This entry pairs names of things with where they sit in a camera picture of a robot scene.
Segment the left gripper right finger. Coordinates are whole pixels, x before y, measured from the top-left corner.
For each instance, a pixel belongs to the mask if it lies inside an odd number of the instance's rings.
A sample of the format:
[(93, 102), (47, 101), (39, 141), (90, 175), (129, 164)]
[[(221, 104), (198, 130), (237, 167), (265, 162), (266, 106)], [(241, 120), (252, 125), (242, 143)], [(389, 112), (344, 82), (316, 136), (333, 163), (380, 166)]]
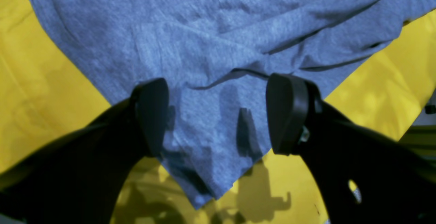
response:
[(435, 223), (435, 168), (350, 121), (313, 82), (272, 74), (266, 111), (273, 152), (302, 158), (332, 224)]

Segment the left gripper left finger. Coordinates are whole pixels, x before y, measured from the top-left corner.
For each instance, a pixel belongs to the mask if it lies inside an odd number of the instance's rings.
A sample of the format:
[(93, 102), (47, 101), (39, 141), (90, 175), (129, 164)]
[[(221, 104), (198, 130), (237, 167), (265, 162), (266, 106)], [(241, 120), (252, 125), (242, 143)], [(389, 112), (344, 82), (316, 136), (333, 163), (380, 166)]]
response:
[(27, 224), (108, 224), (122, 186), (143, 157), (162, 150), (168, 83), (131, 96), (1, 173), (1, 214)]

